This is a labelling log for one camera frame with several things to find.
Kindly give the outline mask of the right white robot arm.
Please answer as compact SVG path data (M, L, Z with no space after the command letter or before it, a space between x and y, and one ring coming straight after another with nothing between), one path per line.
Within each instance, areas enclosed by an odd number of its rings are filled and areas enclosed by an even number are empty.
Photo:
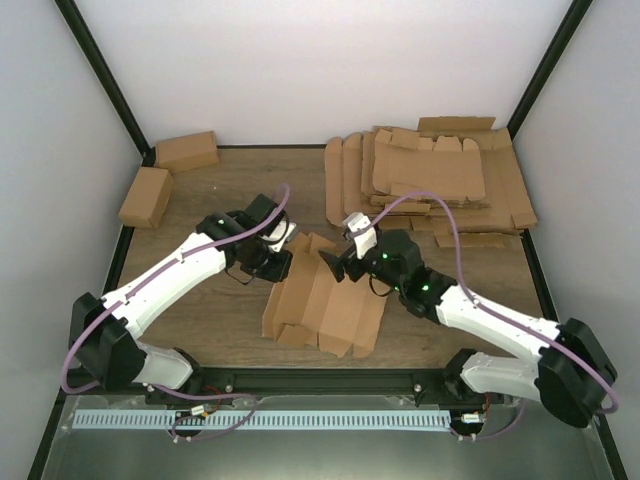
M363 277L386 285L418 318L472 334L505 351L503 357L462 352L444 378L447 396L465 403L477 393L499 393L541 403L558 420L584 428L609 400L617 371L592 329L570 318L559 323L492 302L462 281L428 267L402 230L371 232L339 255L320 258L336 281Z

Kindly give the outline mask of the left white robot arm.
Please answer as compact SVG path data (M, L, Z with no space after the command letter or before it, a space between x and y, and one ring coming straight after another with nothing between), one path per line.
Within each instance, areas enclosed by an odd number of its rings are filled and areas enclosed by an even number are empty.
M284 201L259 194L243 210L208 215L178 248L138 278L101 297L81 295L72 307L70 348L63 366L77 360L92 380L72 387L63 372L63 390L118 391L139 383L181 403L196 402L205 381L194 358L182 349L159 348L140 338L194 287L233 266L251 278L283 281L293 258L284 246L297 228L285 206Z

